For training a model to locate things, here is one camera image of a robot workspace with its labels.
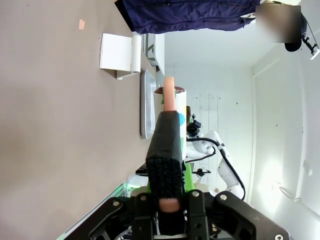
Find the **paper towel holder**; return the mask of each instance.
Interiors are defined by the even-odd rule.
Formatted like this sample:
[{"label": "paper towel holder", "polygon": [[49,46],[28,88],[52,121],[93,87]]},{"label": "paper towel holder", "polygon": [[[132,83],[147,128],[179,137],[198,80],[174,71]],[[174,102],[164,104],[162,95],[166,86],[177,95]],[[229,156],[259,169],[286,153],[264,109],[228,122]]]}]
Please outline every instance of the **paper towel holder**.
[{"label": "paper towel holder", "polygon": [[140,35],[132,37],[103,33],[100,49],[100,69],[116,70],[116,79],[141,71]]}]

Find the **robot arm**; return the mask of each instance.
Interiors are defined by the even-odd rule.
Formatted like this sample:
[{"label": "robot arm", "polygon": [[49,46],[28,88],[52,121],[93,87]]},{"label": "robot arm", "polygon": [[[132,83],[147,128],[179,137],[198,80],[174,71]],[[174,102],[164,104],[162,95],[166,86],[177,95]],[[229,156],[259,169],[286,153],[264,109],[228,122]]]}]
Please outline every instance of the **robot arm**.
[{"label": "robot arm", "polygon": [[220,136],[216,131],[210,131],[206,135],[202,135],[200,131],[196,136],[190,136],[188,141],[192,142],[187,145],[186,156],[190,159],[200,159],[204,156],[212,155],[214,152],[214,145],[220,151],[222,160],[218,167],[218,174],[226,183],[226,191],[236,195],[240,199],[245,198],[245,188],[239,176],[232,167],[232,158],[227,147],[222,142]]}]

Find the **white wall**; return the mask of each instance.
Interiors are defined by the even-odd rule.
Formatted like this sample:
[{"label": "white wall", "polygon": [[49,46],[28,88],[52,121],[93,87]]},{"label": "white wall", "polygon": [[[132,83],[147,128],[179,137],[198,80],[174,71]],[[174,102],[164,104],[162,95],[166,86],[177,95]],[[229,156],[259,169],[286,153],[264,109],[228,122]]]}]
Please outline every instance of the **white wall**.
[{"label": "white wall", "polygon": [[[167,65],[167,76],[187,92],[187,105],[202,123],[201,132],[215,130],[226,144],[246,190],[249,190],[252,166],[252,91],[251,72],[245,66],[226,65]],[[163,77],[157,82],[163,84]],[[210,190],[226,188],[217,175],[221,156],[197,162],[200,168],[212,171],[201,179]]]},{"label": "white wall", "polygon": [[[302,1],[320,42],[320,1]],[[277,45],[253,66],[256,155],[251,205],[287,229],[295,240],[320,239],[320,57],[306,46],[295,53]],[[308,176],[304,162],[312,168]],[[289,190],[294,202],[275,182]]]}]

